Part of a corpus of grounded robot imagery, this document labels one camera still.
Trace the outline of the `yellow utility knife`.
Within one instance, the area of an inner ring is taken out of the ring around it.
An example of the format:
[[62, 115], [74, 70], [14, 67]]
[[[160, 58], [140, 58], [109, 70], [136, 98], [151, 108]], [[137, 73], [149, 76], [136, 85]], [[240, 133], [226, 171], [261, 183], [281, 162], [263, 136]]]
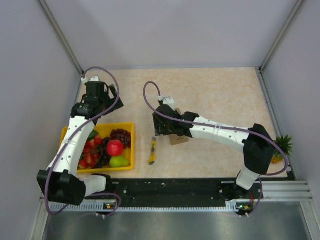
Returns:
[[150, 157], [148, 159], [148, 165], [153, 165], [156, 161], [156, 149], [157, 149], [157, 140], [154, 136], [151, 141], [151, 151], [150, 151]]

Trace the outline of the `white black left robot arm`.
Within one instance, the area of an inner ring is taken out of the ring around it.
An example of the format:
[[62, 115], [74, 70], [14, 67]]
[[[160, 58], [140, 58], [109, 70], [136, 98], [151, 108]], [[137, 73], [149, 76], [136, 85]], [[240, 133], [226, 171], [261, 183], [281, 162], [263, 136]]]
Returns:
[[47, 202], [80, 205], [83, 200], [97, 193], [109, 198], [114, 191], [103, 174], [77, 178], [77, 169], [85, 144], [98, 120], [121, 107], [118, 84], [108, 86], [102, 81], [88, 81], [86, 93], [76, 103], [69, 119], [66, 135], [56, 157], [46, 170], [37, 174], [37, 182]]

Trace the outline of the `brown cardboard express box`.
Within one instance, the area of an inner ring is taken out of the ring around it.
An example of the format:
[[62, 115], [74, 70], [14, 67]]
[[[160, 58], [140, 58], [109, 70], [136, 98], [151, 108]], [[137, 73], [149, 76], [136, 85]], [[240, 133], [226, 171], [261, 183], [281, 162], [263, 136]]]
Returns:
[[186, 136], [178, 136], [176, 134], [171, 134], [168, 137], [169, 137], [170, 144], [172, 146], [184, 144], [184, 143], [187, 143], [189, 141], [188, 137], [186, 137]]

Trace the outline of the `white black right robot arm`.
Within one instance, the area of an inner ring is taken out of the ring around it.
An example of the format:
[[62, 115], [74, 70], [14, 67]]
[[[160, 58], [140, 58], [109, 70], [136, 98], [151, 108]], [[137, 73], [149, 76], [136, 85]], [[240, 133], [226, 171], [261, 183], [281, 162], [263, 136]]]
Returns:
[[167, 104], [161, 104], [152, 117], [156, 136], [177, 135], [210, 140], [243, 153], [244, 166], [235, 183], [221, 184], [218, 188], [220, 197], [226, 201], [250, 198], [255, 181], [268, 172], [275, 147], [260, 124], [251, 128], [232, 127], [210, 121], [197, 113], [180, 114]]

